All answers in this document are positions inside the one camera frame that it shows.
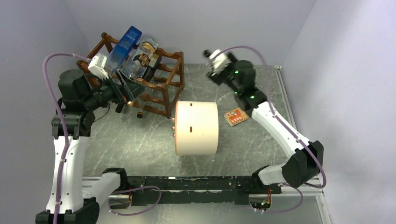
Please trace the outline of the clear glass liquor bottle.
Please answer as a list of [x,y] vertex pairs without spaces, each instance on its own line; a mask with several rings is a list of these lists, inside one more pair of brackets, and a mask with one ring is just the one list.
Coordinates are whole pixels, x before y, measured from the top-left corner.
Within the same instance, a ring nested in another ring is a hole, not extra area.
[[143,36],[134,54],[128,58],[121,68],[122,74],[129,80],[135,80],[141,77],[147,69],[157,46],[158,42],[155,38]]

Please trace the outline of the dark green wine bottle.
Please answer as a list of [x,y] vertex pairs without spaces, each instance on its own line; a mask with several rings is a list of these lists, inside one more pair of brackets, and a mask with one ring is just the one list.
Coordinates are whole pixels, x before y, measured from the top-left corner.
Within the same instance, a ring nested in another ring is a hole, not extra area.
[[212,52],[209,50],[209,49],[205,49],[203,52],[202,52],[202,54],[203,54],[203,57],[204,58],[206,58],[206,59],[210,59],[210,56],[212,55]]

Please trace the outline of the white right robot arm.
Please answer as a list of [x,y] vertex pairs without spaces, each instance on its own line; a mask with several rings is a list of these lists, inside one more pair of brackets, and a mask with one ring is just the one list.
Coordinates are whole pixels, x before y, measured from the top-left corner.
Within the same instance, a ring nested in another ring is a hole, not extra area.
[[252,176],[252,188],[264,193],[271,184],[281,183],[299,188],[307,185],[323,188],[325,183],[314,185],[310,179],[323,171],[323,145],[298,134],[274,108],[269,97],[255,85],[256,72],[251,62],[242,60],[225,63],[208,63],[207,77],[217,85],[226,84],[234,93],[238,106],[263,126],[281,146],[288,160],[280,165],[264,166]]

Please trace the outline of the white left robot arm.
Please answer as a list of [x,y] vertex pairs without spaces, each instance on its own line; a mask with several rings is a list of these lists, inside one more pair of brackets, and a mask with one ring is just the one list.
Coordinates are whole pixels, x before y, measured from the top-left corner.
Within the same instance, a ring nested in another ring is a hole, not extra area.
[[95,121],[94,111],[108,103],[123,105],[144,92],[117,72],[116,78],[100,81],[91,87],[90,74],[74,69],[63,72],[58,81],[61,98],[51,121],[54,138],[55,167],[51,195],[46,209],[35,217],[37,224],[94,224],[99,209],[116,192],[130,188],[123,168],[107,168],[89,188],[83,188],[85,151]]

